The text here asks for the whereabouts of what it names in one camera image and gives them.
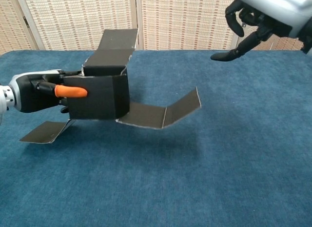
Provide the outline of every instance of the open box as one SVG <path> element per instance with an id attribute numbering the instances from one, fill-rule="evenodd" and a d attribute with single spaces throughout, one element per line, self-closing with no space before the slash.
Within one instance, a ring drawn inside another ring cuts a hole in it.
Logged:
<path id="1" fill-rule="evenodd" d="M 67 98 L 67 122 L 44 122 L 20 141 L 52 143 L 75 120 L 115 120 L 163 129 L 201 108 L 197 88 L 166 107 L 130 100 L 127 64 L 136 49 L 136 41 L 137 29 L 105 30 L 97 50 L 83 64 L 81 75 L 63 78 L 64 85 L 85 88 L 88 96 Z"/>

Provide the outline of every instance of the cardboard flap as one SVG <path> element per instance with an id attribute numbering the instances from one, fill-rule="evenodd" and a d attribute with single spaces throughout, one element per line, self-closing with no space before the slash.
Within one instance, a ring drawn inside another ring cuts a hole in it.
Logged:
<path id="1" fill-rule="evenodd" d="M 105 29 L 98 50 L 124 50 L 136 48 L 138 29 Z"/>
<path id="2" fill-rule="evenodd" d="M 52 122 L 46 121 L 28 133 L 20 142 L 37 143 L 37 144 L 49 144 L 55 141 L 55 139 L 64 132 L 75 121 L 68 120 L 67 122 Z"/>
<path id="3" fill-rule="evenodd" d="M 127 115 L 116 120 L 118 123 L 137 127 L 163 129 L 201 108 L 197 88 L 168 107 L 130 103 Z"/>
<path id="4" fill-rule="evenodd" d="M 85 66 L 98 66 L 102 69 L 111 67 L 122 67 L 127 65 L 129 57 L 131 57 L 134 50 L 97 50 L 87 61 Z"/>

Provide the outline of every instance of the woven screen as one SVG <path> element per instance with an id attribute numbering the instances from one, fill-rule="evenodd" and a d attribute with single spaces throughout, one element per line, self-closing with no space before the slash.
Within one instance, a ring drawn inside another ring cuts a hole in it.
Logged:
<path id="1" fill-rule="evenodd" d="M 32 49 L 12 0 L 0 0 L 0 55 L 22 49 Z"/>
<path id="2" fill-rule="evenodd" d="M 144 49 L 229 49 L 233 0 L 141 0 Z"/>
<path id="3" fill-rule="evenodd" d="M 26 0 L 26 3 L 46 49 L 93 50 L 104 29 L 134 27 L 130 0 Z"/>

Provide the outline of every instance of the blue carpet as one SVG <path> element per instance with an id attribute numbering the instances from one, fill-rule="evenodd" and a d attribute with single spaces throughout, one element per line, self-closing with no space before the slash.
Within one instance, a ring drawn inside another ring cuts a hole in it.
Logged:
<path id="1" fill-rule="evenodd" d="M 312 59 L 252 51 L 136 51 L 133 101 L 169 105 L 195 86 L 202 109 L 164 130 L 78 121 L 53 144 L 19 139 L 60 107 L 10 109 L 0 126 L 0 226 L 312 225 Z M 14 74 L 78 70 L 91 51 L 15 51 Z"/>

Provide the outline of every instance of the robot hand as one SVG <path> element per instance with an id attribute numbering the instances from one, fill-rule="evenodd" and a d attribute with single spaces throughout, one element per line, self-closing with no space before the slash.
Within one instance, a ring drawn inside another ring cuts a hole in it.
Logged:
<path id="1" fill-rule="evenodd" d="M 83 88 L 62 84 L 64 76 L 78 74 L 80 72 L 64 72 L 56 69 L 15 75 L 8 85 L 0 85 L 0 123 L 2 114 L 10 107 L 20 112 L 31 113 L 64 105 L 65 108 L 61 112 L 66 113 L 66 98 L 87 96 L 87 91 Z"/>
<path id="2" fill-rule="evenodd" d="M 244 39 L 237 48 L 211 56 L 216 61 L 232 61 L 267 41 L 273 34 L 279 37 L 299 39 L 303 51 L 310 55 L 312 48 L 312 0 L 234 0 L 225 14 L 228 26 L 240 37 L 244 36 L 242 26 L 236 20 L 258 29 Z"/>

